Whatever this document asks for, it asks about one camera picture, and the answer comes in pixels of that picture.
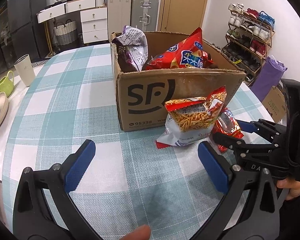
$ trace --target human hand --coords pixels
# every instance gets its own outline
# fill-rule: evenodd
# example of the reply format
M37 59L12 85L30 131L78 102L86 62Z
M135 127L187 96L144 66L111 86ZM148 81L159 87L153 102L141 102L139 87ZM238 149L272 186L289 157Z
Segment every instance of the human hand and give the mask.
M120 240L149 240L151 229L148 225L143 225L136 228L131 233L126 234Z
M296 181L292 178L285 178L277 181L277 188L289 188L290 191L286 197L286 200L292 200L293 198L300 196L300 181Z

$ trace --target brown cardboard package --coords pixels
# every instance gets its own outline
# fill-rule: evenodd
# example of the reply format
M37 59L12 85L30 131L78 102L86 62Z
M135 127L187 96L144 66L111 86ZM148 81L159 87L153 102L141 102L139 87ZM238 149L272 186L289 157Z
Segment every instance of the brown cardboard package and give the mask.
M271 88L270 92L266 95L265 99L262 101L262 104L267 109L274 122L281 121L282 117L287 112L284 95L276 86L273 86Z
M119 33L112 33L113 40ZM148 32L149 59L163 53L188 37L181 33ZM178 68L123 73L125 61L118 57L117 45L111 43L111 60L120 127L133 131L164 125L170 99L205 97L225 86L228 104L242 83L245 73L225 56L203 42L203 50L211 54L220 69Z

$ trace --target black sleeve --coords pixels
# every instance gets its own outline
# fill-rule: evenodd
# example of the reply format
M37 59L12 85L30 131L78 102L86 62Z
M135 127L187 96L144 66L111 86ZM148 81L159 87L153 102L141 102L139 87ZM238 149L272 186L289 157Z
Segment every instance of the black sleeve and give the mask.
M284 201L280 209L280 235L277 240L300 240L300 196Z

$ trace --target purple bag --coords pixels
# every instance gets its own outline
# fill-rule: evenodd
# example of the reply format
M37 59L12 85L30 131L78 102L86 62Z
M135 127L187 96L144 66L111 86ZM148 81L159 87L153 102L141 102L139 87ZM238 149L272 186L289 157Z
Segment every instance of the purple bag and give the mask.
M287 68L283 63L267 57L266 63L263 65L258 78L251 87L251 91L257 96L260 102L265 99L272 86L279 84L286 70Z

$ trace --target blue logo on snack bag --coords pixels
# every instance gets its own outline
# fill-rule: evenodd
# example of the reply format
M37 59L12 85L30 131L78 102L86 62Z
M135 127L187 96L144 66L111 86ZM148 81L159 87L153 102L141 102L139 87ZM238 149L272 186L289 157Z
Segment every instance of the blue logo on snack bag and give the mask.
M170 47L170 48L167 50L167 52L175 52L177 49L178 49L178 44L176 44L176 45Z
M194 53L190 50L183 50L181 52L181 62L180 65L186 65L186 67L203 67L201 57L194 55Z
M194 42L194 45L195 45L199 50L203 50L203 47L202 47L202 45L201 45L199 42L195 41L195 42Z

